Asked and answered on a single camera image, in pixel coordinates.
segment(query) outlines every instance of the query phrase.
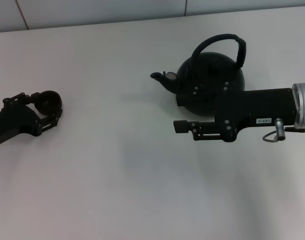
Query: kettle handle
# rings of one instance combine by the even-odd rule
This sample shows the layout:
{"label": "kettle handle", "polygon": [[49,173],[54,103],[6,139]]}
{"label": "kettle handle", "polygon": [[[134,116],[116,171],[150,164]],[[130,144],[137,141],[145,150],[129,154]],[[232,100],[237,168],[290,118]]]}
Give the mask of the kettle handle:
{"label": "kettle handle", "polygon": [[211,38],[208,38],[207,40],[203,41],[192,53],[189,68],[192,72],[194,72],[194,65],[196,64],[198,57],[202,50],[204,50],[206,47],[208,47],[210,44],[213,44],[215,42],[221,41],[221,40],[227,40],[232,39],[235,40],[238,43],[239,49],[238,49],[238,55],[237,55],[237,61],[236,61],[236,67],[240,69],[243,67],[245,58],[246,58],[246,42],[242,40],[240,37],[238,37],[235,34],[221,34],[216,35]]}

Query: label sticker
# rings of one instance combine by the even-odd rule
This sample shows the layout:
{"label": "label sticker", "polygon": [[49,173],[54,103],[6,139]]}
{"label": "label sticker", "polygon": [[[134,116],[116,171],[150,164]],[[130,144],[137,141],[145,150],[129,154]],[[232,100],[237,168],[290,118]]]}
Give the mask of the label sticker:
{"label": "label sticker", "polygon": [[257,118],[256,124],[271,124],[272,119],[271,118]]}

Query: kettle spout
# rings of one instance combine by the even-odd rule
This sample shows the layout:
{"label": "kettle spout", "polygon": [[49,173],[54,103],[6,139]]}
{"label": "kettle spout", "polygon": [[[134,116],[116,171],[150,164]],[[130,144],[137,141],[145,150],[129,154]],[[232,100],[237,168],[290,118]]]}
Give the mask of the kettle spout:
{"label": "kettle spout", "polygon": [[166,73],[164,71],[163,74],[160,72],[154,72],[150,75],[150,77],[160,82],[165,89],[173,94],[177,94],[180,91],[180,81],[177,74],[174,72]]}

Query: white table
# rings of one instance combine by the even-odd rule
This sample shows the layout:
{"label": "white table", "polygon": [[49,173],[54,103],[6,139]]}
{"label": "white table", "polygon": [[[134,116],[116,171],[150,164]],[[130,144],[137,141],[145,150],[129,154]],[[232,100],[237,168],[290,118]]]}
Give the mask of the white table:
{"label": "white table", "polygon": [[305,240],[305,134],[193,141],[173,120],[203,118],[149,77],[224,33],[247,90],[305,82],[305,7],[0,33],[0,110],[45,90],[64,109],[0,145],[0,240]]}

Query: silver metal cylinder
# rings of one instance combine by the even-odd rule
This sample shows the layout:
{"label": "silver metal cylinder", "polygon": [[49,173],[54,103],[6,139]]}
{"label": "silver metal cylinder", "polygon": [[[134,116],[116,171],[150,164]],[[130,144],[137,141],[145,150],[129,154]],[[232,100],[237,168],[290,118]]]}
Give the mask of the silver metal cylinder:
{"label": "silver metal cylinder", "polygon": [[284,122],[281,118],[277,118],[274,121],[274,125],[276,127],[276,136],[278,141],[283,141],[286,139],[285,130],[284,130]]}
{"label": "silver metal cylinder", "polygon": [[295,83],[292,86],[297,115],[294,127],[296,129],[305,129],[305,83]]}

